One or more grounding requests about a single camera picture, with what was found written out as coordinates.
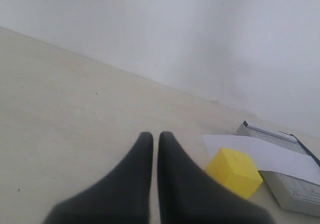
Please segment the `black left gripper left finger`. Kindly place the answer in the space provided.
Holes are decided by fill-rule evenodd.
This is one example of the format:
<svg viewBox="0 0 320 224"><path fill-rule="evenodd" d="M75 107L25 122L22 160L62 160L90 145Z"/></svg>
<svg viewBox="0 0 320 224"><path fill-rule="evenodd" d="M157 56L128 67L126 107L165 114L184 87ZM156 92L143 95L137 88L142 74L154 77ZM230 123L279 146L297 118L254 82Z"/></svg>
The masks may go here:
<svg viewBox="0 0 320 224"><path fill-rule="evenodd" d="M105 177L57 204L45 224L148 224L153 136L141 132L126 156Z"/></svg>

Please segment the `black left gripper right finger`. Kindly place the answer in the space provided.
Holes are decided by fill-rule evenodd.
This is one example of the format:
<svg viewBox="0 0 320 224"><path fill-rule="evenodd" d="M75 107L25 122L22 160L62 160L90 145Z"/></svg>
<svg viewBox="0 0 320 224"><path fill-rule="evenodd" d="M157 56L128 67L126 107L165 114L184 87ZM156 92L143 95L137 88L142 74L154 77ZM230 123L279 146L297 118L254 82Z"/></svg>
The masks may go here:
<svg viewBox="0 0 320 224"><path fill-rule="evenodd" d="M159 136L157 189L163 224L273 224L269 212L210 178L172 132Z"/></svg>

